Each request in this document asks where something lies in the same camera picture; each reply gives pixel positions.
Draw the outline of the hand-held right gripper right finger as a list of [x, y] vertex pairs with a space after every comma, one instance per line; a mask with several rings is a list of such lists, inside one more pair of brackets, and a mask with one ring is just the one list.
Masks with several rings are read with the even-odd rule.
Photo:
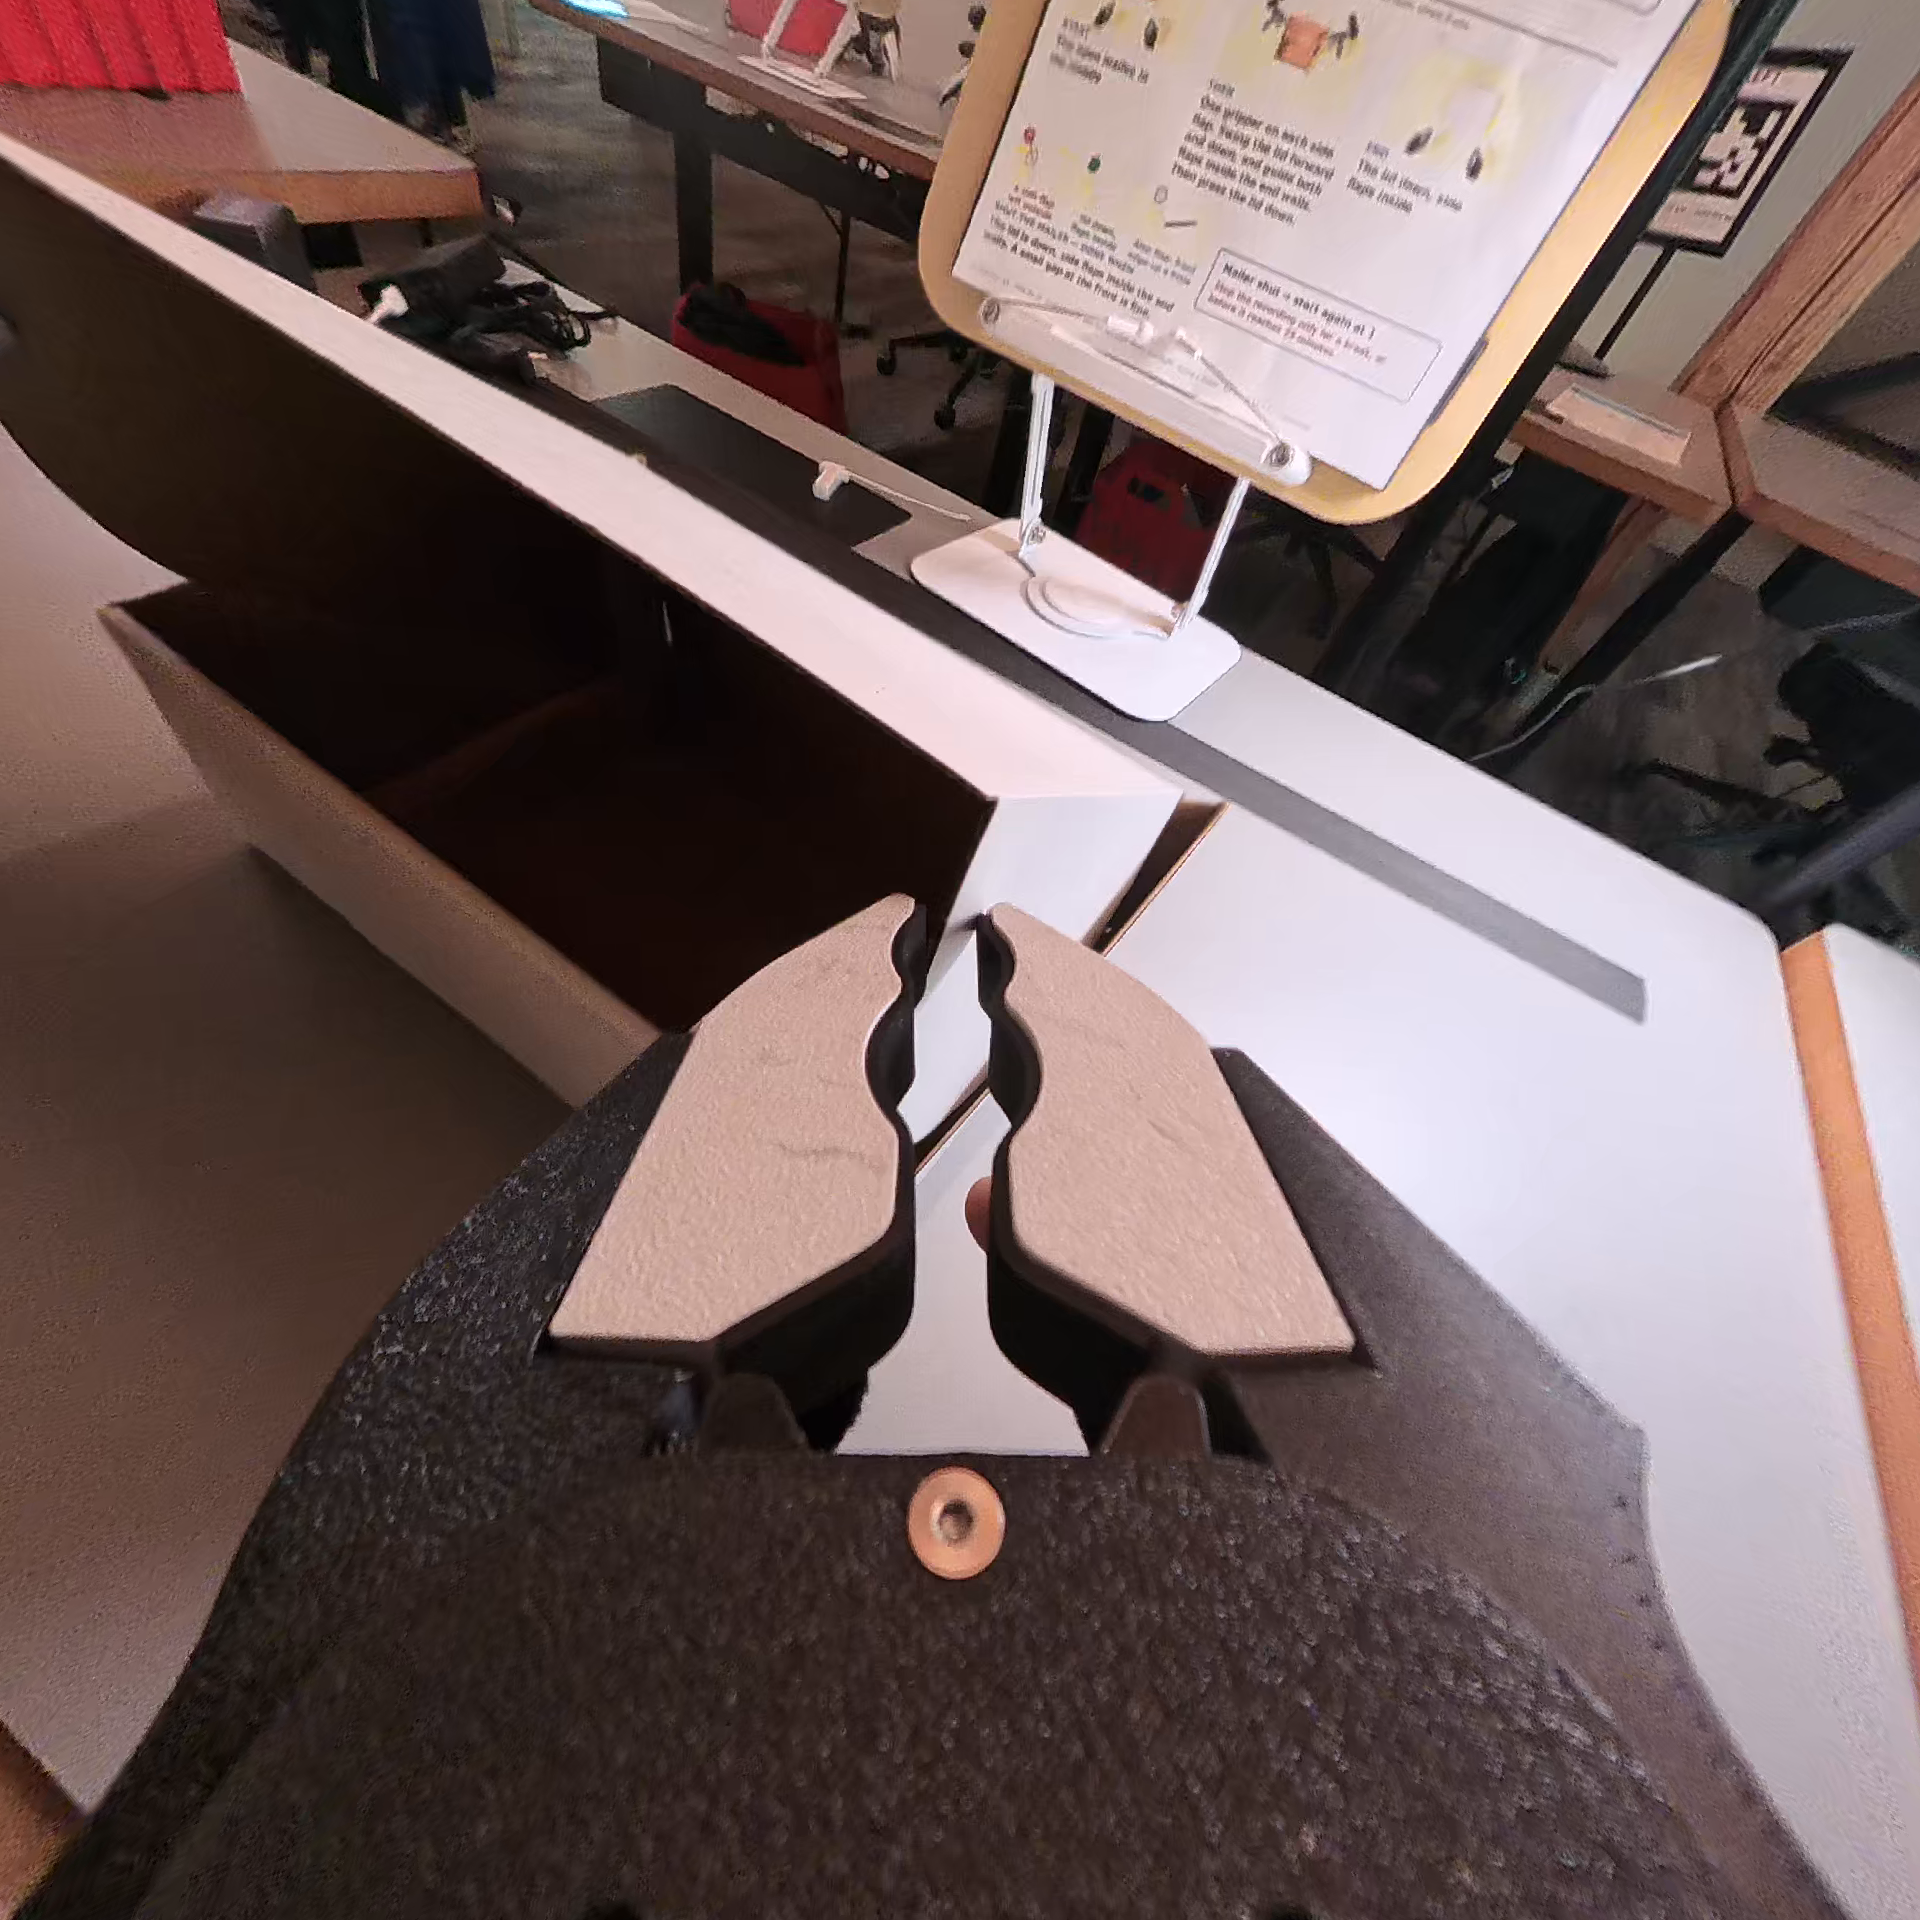
[[1350, 1367], [1362, 1340], [1206, 1033], [1100, 951], [1001, 904], [976, 933], [989, 1086], [1008, 1127], [987, 1224], [989, 1322], [1089, 1452], [1166, 1378], [1214, 1444], [1255, 1380]]

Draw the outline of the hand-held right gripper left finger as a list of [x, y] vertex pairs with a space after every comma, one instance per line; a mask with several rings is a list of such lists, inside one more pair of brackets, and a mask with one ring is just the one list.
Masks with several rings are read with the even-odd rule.
[[685, 1037], [546, 1324], [573, 1356], [773, 1380], [836, 1445], [914, 1306], [926, 911], [904, 891], [754, 971]]

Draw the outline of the cardboard box with lid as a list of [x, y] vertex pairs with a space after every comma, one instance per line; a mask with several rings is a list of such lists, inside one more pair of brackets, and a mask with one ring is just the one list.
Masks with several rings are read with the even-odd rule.
[[974, 923], [1100, 933], [1184, 805], [952, 647], [718, 408], [459, 369], [4, 139], [4, 428], [180, 583], [102, 612], [245, 841], [554, 1096], [882, 896], [906, 1121], [987, 1067]]

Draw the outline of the small black box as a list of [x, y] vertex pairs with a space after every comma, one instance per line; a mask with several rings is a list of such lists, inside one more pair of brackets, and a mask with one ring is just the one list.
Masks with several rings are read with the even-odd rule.
[[287, 203], [222, 189], [196, 203], [187, 215], [187, 225], [305, 291], [319, 289], [305, 229]]

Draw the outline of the grey tape strip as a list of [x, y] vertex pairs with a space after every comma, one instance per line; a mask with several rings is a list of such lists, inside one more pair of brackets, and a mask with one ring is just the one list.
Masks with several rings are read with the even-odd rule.
[[1631, 1024], [1644, 1024], [1649, 1018], [1649, 983], [1640, 971], [1309, 797], [1306, 792], [1174, 723], [1148, 723], [1141, 733], [1141, 749], [1615, 1015]]

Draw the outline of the red felt bag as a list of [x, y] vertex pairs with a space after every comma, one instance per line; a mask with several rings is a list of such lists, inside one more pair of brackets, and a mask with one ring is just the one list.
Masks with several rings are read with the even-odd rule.
[[1196, 574], [1232, 491], [1211, 462], [1135, 436], [1103, 464], [1074, 540], [1142, 580]]
[[850, 429], [841, 334], [812, 312], [735, 283], [695, 283], [674, 303], [671, 343], [836, 433]]

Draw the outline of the black desk mat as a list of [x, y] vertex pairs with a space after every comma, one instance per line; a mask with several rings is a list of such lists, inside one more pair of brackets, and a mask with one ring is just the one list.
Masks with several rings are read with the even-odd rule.
[[714, 401], [672, 386], [650, 386], [589, 401], [613, 444], [669, 477], [688, 482], [731, 507], [767, 510], [845, 548], [861, 548], [909, 524], [913, 510], [846, 477], [817, 491], [822, 462]]

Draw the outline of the black office chair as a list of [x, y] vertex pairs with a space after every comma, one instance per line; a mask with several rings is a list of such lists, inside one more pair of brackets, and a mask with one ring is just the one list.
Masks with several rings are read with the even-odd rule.
[[1741, 864], [1751, 907], [1790, 940], [1846, 925], [1917, 950], [1918, 674], [1917, 606], [1821, 628], [1789, 664], [1778, 704], [1798, 731], [1765, 758], [1783, 790], [1720, 779], [1667, 758], [1635, 763], [1629, 788], [1662, 783], [1707, 817], [1676, 847]]

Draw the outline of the grey-topped table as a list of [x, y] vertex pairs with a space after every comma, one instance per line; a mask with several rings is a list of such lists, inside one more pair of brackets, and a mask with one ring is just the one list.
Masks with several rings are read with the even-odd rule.
[[726, 162], [829, 215], [836, 269], [852, 228], [914, 244], [967, 61], [974, 3], [943, 84], [904, 73], [903, 3], [536, 2], [594, 47], [599, 93], [669, 136], [676, 283], [716, 282], [714, 168]]

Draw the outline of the brown wooden table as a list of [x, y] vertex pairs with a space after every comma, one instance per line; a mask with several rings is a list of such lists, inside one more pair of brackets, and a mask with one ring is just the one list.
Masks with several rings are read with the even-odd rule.
[[285, 206], [306, 228], [482, 215], [466, 156], [245, 44], [230, 41], [228, 54], [236, 91], [150, 98], [7, 84], [3, 131], [177, 219], [222, 191]]

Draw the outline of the light wooden table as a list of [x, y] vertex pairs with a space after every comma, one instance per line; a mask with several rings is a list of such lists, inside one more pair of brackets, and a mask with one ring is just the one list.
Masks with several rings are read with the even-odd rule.
[[1678, 462], [1576, 428], [1530, 408], [1511, 429], [1524, 453], [1596, 482], [1596, 557], [1559, 594], [1530, 647], [1572, 660], [1576, 623], [1671, 518], [1712, 527], [1739, 498], [1726, 433], [1760, 416], [1827, 349], [1869, 296], [1902, 263], [1918, 234], [1918, 84], [1908, 82], [1762, 274], [1684, 365], [1678, 387], [1652, 387], [1669, 420], [1687, 426]]

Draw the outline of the black and white tag sign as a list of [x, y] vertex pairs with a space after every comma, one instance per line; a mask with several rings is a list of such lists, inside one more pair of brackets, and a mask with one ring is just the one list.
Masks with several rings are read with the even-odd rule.
[[1775, 46], [1741, 84], [1643, 242], [1725, 257], [1855, 51]]

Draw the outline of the red and yellow bag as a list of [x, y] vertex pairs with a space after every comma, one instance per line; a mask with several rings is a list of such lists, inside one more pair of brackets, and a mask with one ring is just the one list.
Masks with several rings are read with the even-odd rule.
[[152, 96], [242, 88], [217, 2], [3, 2], [3, 84]]

